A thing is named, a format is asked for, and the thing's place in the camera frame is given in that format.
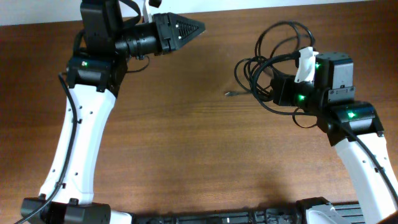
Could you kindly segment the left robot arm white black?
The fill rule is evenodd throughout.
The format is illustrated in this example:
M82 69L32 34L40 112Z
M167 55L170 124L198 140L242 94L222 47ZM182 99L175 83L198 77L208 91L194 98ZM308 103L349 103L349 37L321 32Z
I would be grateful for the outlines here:
M67 96L65 119L48 176L37 197L25 198L21 222L132 223L134 215L94 202L94 176L103 131L132 58L148 59L181 49L204 33L205 25L171 12L150 14L159 1L127 5L136 16L124 20L117 0L83 0L83 28L58 78Z

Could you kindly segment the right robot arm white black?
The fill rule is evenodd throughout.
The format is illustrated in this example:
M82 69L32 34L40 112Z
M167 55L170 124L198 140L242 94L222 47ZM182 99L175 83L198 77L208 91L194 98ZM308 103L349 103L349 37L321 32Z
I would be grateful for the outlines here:
M349 173L366 223L397 214L397 178L384 127L372 104L354 98L351 57L307 47L285 58L295 61L297 73L274 72L273 102L317 117L316 126L327 135Z

